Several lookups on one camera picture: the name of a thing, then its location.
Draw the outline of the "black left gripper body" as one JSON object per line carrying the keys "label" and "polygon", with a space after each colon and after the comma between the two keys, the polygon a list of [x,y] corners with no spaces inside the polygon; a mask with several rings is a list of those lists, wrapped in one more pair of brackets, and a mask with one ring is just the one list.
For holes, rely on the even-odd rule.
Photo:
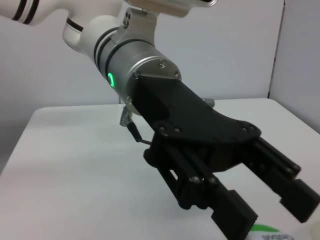
{"label": "black left gripper body", "polygon": [[165,147],[171,146],[190,149],[212,172],[224,172],[261,136],[254,124],[215,111],[179,80],[141,76],[134,83],[134,106],[154,130],[144,154],[153,167],[170,163]]}

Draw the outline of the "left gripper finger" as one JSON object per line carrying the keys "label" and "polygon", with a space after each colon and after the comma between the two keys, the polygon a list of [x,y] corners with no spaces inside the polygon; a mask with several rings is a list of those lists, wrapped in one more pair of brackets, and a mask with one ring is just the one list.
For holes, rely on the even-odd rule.
{"label": "left gripper finger", "polygon": [[242,162],[274,193],[301,223],[308,221],[320,203],[320,195],[297,179],[301,167],[259,138],[242,149]]}
{"label": "left gripper finger", "polygon": [[204,160],[206,153],[203,148],[154,140],[143,156],[159,171],[182,209],[211,208],[212,220],[228,240],[244,240],[258,216],[212,173]]}

